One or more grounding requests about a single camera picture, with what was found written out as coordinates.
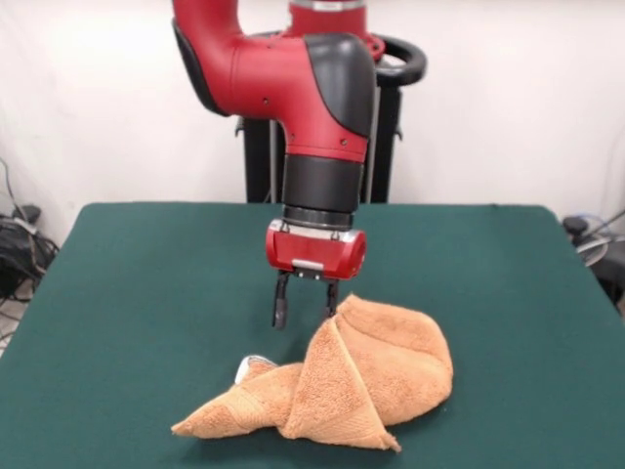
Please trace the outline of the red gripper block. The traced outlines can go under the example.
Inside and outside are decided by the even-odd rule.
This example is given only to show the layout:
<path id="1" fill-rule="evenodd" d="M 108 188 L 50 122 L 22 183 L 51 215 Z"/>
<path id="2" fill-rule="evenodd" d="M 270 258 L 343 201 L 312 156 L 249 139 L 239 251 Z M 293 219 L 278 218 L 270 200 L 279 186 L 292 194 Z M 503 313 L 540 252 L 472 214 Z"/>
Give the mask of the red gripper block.
<path id="1" fill-rule="evenodd" d="M 346 232 L 307 229 L 304 227 L 268 227 L 266 254 L 279 272 L 274 291 L 272 326 L 281 330 L 287 322 L 286 297 L 290 273 L 313 271 L 320 277 L 348 280 L 356 277 L 366 253 L 366 234 L 359 230 Z M 336 315 L 338 282 L 329 281 L 324 314 Z"/>

